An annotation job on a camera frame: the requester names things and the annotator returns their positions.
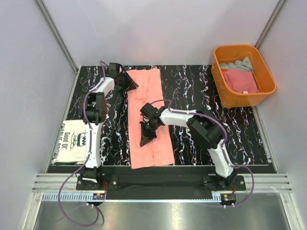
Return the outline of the salmon pink t-shirt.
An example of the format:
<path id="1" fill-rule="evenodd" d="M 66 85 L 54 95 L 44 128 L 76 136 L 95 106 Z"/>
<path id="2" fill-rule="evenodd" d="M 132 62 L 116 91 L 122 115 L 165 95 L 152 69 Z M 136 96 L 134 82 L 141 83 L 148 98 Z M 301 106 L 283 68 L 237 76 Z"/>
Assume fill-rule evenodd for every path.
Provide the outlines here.
<path id="1" fill-rule="evenodd" d="M 163 100 L 159 69 L 129 70 L 129 76 L 138 84 L 137 89 L 128 92 L 128 131 L 130 164 L 132 169 L 151 166 L 165 166 L 175 163 L 168 126 L 158 119 L 143 119 L 142 107 L 156 102 L 161 108 Z"/>

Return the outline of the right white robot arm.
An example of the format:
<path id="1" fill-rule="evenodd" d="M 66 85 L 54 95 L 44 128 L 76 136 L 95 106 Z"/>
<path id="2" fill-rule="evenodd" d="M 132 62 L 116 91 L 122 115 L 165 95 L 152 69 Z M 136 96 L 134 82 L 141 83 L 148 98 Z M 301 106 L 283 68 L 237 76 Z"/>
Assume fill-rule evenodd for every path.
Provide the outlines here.
<path id="1" fill-rule="evenodd" d="M 219 176 L 219 187 L 228 190 L 234 186 L 236 172 L 224 146 L 227 133 L 209 110 L 177 110 L 166 106 L 156 108 L 146 103 L 140 113 L 141 147 L 157 138 L 156 130 L 160 126 L 186 127 L 192 139 L 208 150 Z"/>

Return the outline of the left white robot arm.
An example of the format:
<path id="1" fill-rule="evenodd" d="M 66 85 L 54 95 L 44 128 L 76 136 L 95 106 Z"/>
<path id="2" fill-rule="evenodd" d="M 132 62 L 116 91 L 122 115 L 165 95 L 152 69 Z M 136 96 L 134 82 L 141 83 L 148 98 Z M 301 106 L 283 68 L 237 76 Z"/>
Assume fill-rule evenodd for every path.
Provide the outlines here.
<path id="1" fill-rule="evenodd" d="M 86 134 L 86 159 L 84 164 L 85 168 L 88 169 L 101 166 L 100 136 L 107 115 L 105 97 L 116 87 L 124 91 L 138 88 L 138 84 L 123 70 L 121 64 L 110 63 L 107 69 L 105 69 L 106 64 L 103 61 L 100 64 L 103 77 L 82 98 L 82 119 Z"/>

